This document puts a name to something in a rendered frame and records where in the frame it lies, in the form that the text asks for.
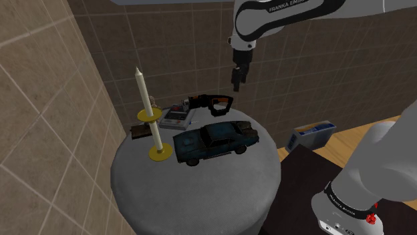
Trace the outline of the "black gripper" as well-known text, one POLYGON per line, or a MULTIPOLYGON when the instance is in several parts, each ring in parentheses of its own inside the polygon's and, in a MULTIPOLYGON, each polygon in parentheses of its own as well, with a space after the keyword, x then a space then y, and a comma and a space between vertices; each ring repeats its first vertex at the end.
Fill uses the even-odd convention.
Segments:
POLYGON ((233 49, 233 62, 235 68, 232 70, 231 83, 233 84, 233 91, 238 92, 241 83, 246 83, 249 66, 253 59, 253 50, 239 51, 233 49))

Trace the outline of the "black and orange power tool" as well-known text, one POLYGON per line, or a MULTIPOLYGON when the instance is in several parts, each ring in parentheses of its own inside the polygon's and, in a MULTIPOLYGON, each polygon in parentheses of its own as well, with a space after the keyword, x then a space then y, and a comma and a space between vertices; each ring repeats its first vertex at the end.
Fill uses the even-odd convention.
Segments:
POLYGON ((207 107, 211 115, 214 117, 226 115, 233 103, 234 98, 227 95, 196 95, 188 97, 188 108, 196 109, 200 107, 207 107), (217 109, 215 105, 225 103, 226 106, 223 109, 217 109))

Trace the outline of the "dark blue toy car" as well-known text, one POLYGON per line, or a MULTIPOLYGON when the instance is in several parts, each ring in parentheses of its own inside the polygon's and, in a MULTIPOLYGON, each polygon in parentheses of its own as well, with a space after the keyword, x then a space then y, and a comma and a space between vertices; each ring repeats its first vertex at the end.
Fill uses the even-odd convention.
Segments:
POLYGON ((227 121, 182 132, 173 141, 177 162, 197 166, 201 160, 245 153, 259 142, 259 134, 249 121, 227 121))

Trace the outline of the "grey flat electronic device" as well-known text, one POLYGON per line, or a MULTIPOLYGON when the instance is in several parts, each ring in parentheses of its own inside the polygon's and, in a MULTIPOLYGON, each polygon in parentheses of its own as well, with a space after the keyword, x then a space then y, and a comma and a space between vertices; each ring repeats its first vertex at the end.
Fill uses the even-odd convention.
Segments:
POLYGON ((191 123, 195 109, 184 109, 181 105, 172 105, 162 110, 158 126, 169 130, 185 131, 191 123))

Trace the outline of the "small tan figure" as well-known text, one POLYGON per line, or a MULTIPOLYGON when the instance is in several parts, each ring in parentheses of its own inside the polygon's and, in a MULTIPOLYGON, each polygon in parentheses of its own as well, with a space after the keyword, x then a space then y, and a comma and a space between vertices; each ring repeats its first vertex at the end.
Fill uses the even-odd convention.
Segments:
POLYGON ((150 100, 150 105, 152 107, 158 108, 158 109, 162 109, 159 105, 156 104, 156 100, 153 96, 149 95, 148 96, 149 100, 150 100))

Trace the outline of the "blue and white box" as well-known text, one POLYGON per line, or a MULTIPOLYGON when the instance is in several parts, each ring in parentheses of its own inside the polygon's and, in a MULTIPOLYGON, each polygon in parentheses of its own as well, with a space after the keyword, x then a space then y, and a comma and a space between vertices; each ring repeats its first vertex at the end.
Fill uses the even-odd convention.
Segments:
POLYGON ((327 120, 294 128, 285 149, 288 153, 291 153, 298 145, 302 145, 310 150, 322 148, 326 145, 336 128, 334 124, 327 120))

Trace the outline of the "white candle on yellow holder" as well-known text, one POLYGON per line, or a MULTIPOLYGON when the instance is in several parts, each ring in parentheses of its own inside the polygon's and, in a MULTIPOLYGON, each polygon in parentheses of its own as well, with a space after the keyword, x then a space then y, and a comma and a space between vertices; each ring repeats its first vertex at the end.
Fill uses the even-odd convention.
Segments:
POLYGON ((167 160, 172 155, 173 150, 169 144, 161 141, 158 125, 156 123, 162 115, 162 110, 151 106, 143 73, 137 67, 135 69, 135 78, 144 105, 144 109, 138 112, 137 118, 141 122, 149 124, 154 140, 154 146, 150 148, 149 157, 155 162, 167 160))

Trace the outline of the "dark brown flat box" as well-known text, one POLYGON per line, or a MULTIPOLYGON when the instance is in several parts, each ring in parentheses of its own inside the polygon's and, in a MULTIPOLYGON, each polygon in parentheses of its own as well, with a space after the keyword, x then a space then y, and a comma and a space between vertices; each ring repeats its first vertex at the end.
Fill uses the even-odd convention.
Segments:
POLYGON ((140 124, 137 126, 132 126, 130 128, 131 137, 133 140, 139 139, 139 138, 145 138, 152 135, 152 131, 150 129, 150 126, 147 124, 140 124))

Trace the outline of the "grey round pouf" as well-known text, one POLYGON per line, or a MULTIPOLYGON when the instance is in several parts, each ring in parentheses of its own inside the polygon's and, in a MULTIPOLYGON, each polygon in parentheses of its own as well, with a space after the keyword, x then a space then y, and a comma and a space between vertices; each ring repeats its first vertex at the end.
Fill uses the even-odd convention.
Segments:
POLYGON ((124 138, 110 181, 118 209, 136 235, 259 235, 281 180, 277 147, 258 122, 259 142, 244 154, 195 167, 149 158, 151 137, 124 138))

